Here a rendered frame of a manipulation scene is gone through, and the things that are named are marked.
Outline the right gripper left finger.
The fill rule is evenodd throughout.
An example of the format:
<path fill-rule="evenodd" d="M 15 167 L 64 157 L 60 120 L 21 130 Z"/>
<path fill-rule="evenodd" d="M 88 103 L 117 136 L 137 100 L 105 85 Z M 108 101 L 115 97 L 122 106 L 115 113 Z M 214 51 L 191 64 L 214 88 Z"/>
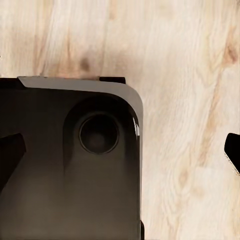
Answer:
<path fill-rule="evenodd" d="M 0 193 L 25 153 L 26 144 L 21 132 L 0 138 Z"/>

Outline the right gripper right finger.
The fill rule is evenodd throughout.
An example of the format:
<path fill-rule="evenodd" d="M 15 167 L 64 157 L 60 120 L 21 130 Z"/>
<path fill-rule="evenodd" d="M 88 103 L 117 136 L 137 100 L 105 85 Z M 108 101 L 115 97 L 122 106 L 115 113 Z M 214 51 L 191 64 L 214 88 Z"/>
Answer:
<path fill-rule="evenodd" d="M 227 135 L 224 151 L 240 173 L 240 134 L 230 132 Z"/>

